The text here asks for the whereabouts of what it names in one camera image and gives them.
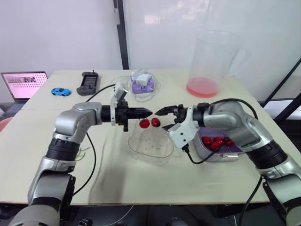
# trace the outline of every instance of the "laptop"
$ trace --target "laptop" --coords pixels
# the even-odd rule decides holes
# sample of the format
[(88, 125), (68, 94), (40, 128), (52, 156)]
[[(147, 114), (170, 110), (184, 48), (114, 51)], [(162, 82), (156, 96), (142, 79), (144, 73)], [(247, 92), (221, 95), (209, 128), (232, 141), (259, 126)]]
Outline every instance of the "laptop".
[(45, 72), (2, 72), (1, 76), (15, 103), (0, 117), (13, 117), (47, 81)]

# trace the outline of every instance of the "laptop screen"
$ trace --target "laptop screen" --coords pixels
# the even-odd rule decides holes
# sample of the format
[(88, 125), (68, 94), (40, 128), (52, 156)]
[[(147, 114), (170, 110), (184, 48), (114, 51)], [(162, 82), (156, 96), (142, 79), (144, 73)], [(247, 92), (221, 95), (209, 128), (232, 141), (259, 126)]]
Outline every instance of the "laptop screen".
[(28, 100), (46, 82), (45, 72), (1, 73), (14, 100)]

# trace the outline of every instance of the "white table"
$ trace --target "white table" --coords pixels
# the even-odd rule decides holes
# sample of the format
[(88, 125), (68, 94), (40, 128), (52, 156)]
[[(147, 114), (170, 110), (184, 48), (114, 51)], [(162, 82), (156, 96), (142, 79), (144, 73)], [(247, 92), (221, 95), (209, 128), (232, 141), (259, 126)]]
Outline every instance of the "white table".
[[(0, 202), (27, 202), (28, 188), (41, 157), (46, 154), (57, 116), (87, 99), (75, 91), (82, 72), (55, 72), (0, 133)], [(130, 71), (97, 72), (102, 76), (101, 87), (109, 85), (116, 77), (130, 75)], [(275, 141), (301, 164), (296, 147), (235, 78), (226, 78), (215, 97), (201, 99), (189, 95), (185, 90), (187, 70), (152, 72), (162, 84), (161, 91), (146, 103), (138, 103), (128, 94), (126, 99), (129, 106), (143, 106), (155, 112), (161, 107), (179, 103), (196, 105), (229, 97), (244, 99), (255, 108), (259, 120)], [(50, 94), (54, 87), (68, 88), (73, 93), (68, 97), (56, 97)], [(106, 90), (96, 96), (94, 101), (109, 104), (109, 96), (110, 90)], [(134, 159), (127, 146), (133, 123), (131, 121), (128, 133), (124, 133), (122, 127), (113, 127), (109, 123), (90, 128), (89, 134), (97, 152), (97, 167), (88, 185), (74, 196), (73, 204), (242, 203), (253, 191), (259, 174), (247, 156), (235, 162), (193, 165), (186, 154), (175, 149), (165, 166)], [(81, 147), (90, 147), (87, 138)], [(199, 159), (193, 150), (191, 154), (194, 159)], [(93, 154), (92, 149), (89, 149), (72, 173), (77, 178), (76, 189), (86, 181), (92, 166)], [(268, 198), (260, 188), (253, 202), (266, 201)]]

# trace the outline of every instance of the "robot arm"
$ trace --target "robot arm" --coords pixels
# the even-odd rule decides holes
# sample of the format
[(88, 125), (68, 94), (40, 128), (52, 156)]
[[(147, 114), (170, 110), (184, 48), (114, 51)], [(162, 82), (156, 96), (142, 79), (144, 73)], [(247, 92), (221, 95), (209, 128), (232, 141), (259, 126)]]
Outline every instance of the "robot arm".
[(170, 106), (155, 114), (168, 113), (176, 116), (176, 124), (165, 129), (178, 148), (185, 147), (199, 127), (226, 131), (265, 178), (263, 188), (272, 205), (282, 214), (287, 214), (287, 225), (301, 224), (300, 166), (281, 149), (257, 119), (245, 113), (238, 102), (201, 103), (188, 108), (183, 105)]
[(146, 118), (152, 114), (145, 108), (129, 108), (123, 99), (127, 90), (117, 83), (111, 95), (111, 105), (97, 102), (76, 104), (62, 112), (56, 122), (53, 138), (28, 192), (28, 207), (21, 210), (10, 226), (58, 226), (71, 203), (75, 177), (73, 172), (79, 151), (88, 129), (93, 125), (111, 122), (123, 125), (128, 131), (128, 119)]

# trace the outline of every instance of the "red liquid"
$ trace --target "red liquid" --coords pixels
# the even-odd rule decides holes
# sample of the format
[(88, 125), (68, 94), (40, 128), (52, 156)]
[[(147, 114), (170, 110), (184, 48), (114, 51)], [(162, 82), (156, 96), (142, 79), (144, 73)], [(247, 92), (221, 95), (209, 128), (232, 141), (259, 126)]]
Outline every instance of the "red liquid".
[(190, 79), (187, 86), (187, 91), (196, 97), (213, 97), (218, 92), (218, 85), (215, 81), (206, 78)]

